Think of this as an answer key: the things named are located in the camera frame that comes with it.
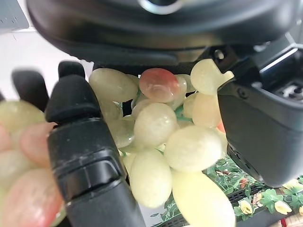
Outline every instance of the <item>black plastic housing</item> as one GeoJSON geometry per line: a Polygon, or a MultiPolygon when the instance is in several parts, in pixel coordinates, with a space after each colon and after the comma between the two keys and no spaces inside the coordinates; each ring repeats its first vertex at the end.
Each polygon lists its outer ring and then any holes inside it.
{"type": "Polygon", "coordinates": [[[27,0],[38,32],[64,52],[113,65],[192,62],[205,46],[262,44],[287,32],[301,0],[186,1],[155,15],[137,0],[27,0]]]}

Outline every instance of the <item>grape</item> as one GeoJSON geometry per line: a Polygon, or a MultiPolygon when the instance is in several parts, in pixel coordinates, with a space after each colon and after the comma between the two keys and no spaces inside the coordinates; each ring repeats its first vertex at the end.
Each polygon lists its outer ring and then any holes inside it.
{"type": "Polygon", "coordinates": [[[192,123],[190,121],[177,121],[177,123],[178,123],[178,125],[181,129],[183,129],[187,126],[193,126],[194,125],[194,123],[192,123]]]}
{"type": "Polygon", "coordinates": [[[20,138],[20,149],[34,163],[50,167],[47,138],[55,123],[40,123],[29,126],[20,138]]]}
{"type": "Polygon", "coordinates": [[[10,188],[22,174],[34,167],[35,165],[19,151],[0,153],[0,187],[10,188]]]}
{"type": "Polygon", "coordinates": [[[145,207],[157,208],[171,194],[170,168],[160,152],[145,150],[136,155],[130,185],[135,199],[145,207]]]}
{"type": "Polygon", "coordinates": [[[50,227],[58,226],[65,217],[66,217],[66,211],[64,205],[62,205],[61,210],[56,214],[56,219],[52,222],[50,227]]]}
{"type": "Polygon", "coordinates": [[[149,99],[158,103],[173,101],[180,92],[177,78],[165,69],[149,69],[142,73],[140,90],[149,99]]]}
{"type": "Polygon", "coordinates": [[[228,145],[226,134],[221,132],[219,129],[215,129],[215,131],[219,135],[222,145],[222,153],[220,158],[224,158],[227,155],[227,145],[228,145]]]}
{"type": "Polygon", "coordinates": [[[139,78],[134,76],[134,75],[131,75],[131,74],[127,74],[127,76],[129,77],[129,79],[131,79],[135,85],[137,85],[137,87],[139,87],[139,78]]]}
{"type": "Polygon", "coordinates": [[[217,96],[199,93],[193,107],[193,121],[195,125],[215,128],[221,120],[217,96]]]}
{"type": "Polygon", "coordinates": [[[168,105],[150,104],[140,112],[134,124],[136,142],[155,148],[166,142],[177,126],[176,115],[168,105]]]}
{"type": "Polygon", "coordinates": [[[135,98],[134,100],[132,100],[132,103],[131,103],[132,110],[135,108],[136,105],[139,104],[139,102],[141,102],[141,101],[143,101],[145,99],[148,99],[148,98],[141,93],[137,98],[135,98]]]}
{"type": "Polygon", "coordinates": [[[186,91],[187,91],[187,84],[186,84],[186,80],[182,77],[178,77],[178,82],[179,82],[179,86],[180,86],[180,92],[179,94],[176,96],[175,100],[167,103],[168,106],[170,106],[173,110],[176,110],[179,106],[182,105],[182,103],[185,100],[185,95],[186,95],[186,91]]]}
{"type": "Polygon", "coordinates": [[[176,170],[197,172],[212,166],[221,153],[221,141],[213,129],[188,126],[171,135],[164,156],[176,170]]]}
{"type": "Polygon", "coordinates": [[[199,61],[192,69],[191,82],[193,86],[205,95],[214,96],[225,78],[212,59],[199,61]]]}
{"type": "Polygon", "coordinates": [[[123,163],[126,167],[128,175],[130,175],[130,173],[131,173],[131,168],[132,168],[135,157],[136,157],[136,154],[130,154],[130,155],[123,158],[123,163]]]}
{"type": "Polygon", "coordinates": [[[12,148],[12,141],[9,132],[0,125],[0,152],[12,148]]]}
{"type": "Polygon", "coordinates": [[[115,120],[107,123],[117,148],[131,144],[134,139],[134,122],[115,120]]]}
{"type": "Polygon", "coordinates": [[[183,114],[187,118],[193,118],[193,107],[194,107],[194,101],[197,97],[198,93],[194,93],[190,96],[188,96],[183,104],[183,114]]]}
{"type": "Polygon", "coordinates": [[[234,227],[231,203],[206,175],[172,172],[173,196],[186,221],[195,227],[234,227]]]}
{"type": "Polygon", "coordinates": [[[106,122],[118,120],[123,117],[122,108],[111,101],[99,100],[100,109],[106,122]]]}
{"type": "Polygon", "coordinates": [[[127,102],[137,96],[138,87],[124,73],[113,69],[96,69],[89,84],[98,100],[127,102]]]}
{"type": "Polygon", "coordinates": [[[0,124],[10,133],[38,122],[45,122],[44,114],[25,101],[0,102],[0,124]]]}
{"type": "Polygon", "coordinates": [[[145,99],[141,102],[139,102],[133,109],[132,111],[132,116],[134,117],[134,119],[137,119],[139,113],[146,108],[147,106],[149,106],[150,104],[154,103],[154,101],[150,100],[150,99],[145,99]]]}
{"type": "Polygon", "coordinates": [[[178,75],[175,75],[178,78],[183,78],[185,79],[186,81],[186,84],[187,84],[187,93],[190,93],[190,92],[194,92],[196,89],[194,88],[194,86],[192,85],[191,83],[191,80],[190,80],[190,75],[188,74],[178,74],[178,75]]]}
{"type": "Polygon", "coordinates": [[[62,205],[61,195],[46,169],[19,178],[4,201],[3,224],[8,227],[49,227],[62,205]]]}

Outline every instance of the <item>pink grape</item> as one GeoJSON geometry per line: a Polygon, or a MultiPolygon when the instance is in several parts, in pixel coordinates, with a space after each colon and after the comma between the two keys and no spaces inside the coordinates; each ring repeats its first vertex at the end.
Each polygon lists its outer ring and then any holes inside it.
{"type": "Polygon", "coordinates": [[[9,131],[0,125],[0,152],[9,150],[12,147],[12,141],[9,131]]]}
{"type": "Polygon", "coordinates": [[[49,227],[62,205],[52,174],[47,169],[25,173],[4,201],[5,227],[49,227]]]}
{"type": "Polygon", "coordinates": [[[158,103],[171,102],[180,92],[180,85],[175,75],[159,68],[144,71],[139,86],[146,97],[158,103]]]}
{"type": "Polygon", "coordinates": [[[40,123],[29,126],[20,138],[21,151],[42,167],[50,167],[47,137],[55,125],[55,123],[40,123]]]}

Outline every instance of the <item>grape bunch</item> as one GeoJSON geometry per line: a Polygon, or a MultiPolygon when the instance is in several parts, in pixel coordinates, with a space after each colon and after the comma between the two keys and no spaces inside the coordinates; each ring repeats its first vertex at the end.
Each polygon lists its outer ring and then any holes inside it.
{"type": "Polygon", "coordinates": [[[153,68],[139,79],[114,69],[93,71],[89,84],[140,204],[157,208],[173,192],[192,226],[235,225],[228,198],[202,173],[226,155],[217,89],[232,77],[211,59],[198,62],[191,75],[153,68]],[[132,114],[123,117],[121,102],[129,100],[132,114]]]}
{"type": "Polygon", "coordinates": [[[0,227],[55,227],[65,217],[47,148],[54,126],[30,103],[0,102],[0,227]]]}

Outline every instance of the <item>screw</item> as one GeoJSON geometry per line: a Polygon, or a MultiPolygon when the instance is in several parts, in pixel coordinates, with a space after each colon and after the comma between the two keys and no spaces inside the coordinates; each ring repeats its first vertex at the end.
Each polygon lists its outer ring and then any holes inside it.
{"type": "Polygon", "coordinates": [[[248,98],[248,95],[246,94],[246,92],[244,90],[242,90],[241,88],[238,88],[237,92],[238,92],[238,95],[240,98],[242,98],[242,99],[248,98]]]}

